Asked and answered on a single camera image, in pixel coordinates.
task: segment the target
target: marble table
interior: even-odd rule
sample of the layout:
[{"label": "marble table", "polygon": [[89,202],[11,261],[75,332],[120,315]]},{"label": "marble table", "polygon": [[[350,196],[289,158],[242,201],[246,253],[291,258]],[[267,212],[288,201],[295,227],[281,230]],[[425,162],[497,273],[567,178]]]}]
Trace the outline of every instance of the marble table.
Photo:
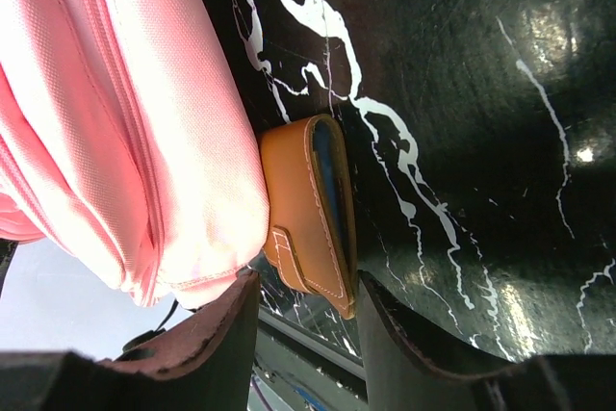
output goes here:
[{"label": "marble table", "polygon": [[[519,361],[616,352],[616,0],[204,0],[255,130],[330,113],[360,267]],[[262,307],[361,357],[267,263]]]}]

